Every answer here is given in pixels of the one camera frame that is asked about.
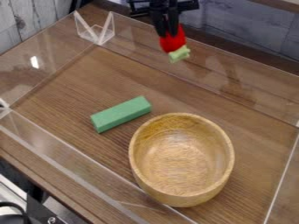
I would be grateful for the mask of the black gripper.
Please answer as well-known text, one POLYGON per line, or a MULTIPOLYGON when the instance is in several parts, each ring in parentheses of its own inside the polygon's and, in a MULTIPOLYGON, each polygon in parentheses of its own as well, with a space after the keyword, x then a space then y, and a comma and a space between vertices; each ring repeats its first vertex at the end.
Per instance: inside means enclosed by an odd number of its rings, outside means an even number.
POLYGON ((170 35, 177 35, 179 13, 200 8, 199 0, 125 0, 132 17, 149 14, 153 28, 160 37, 165 36, 164 13, 168 11, 168 30, 170 35))

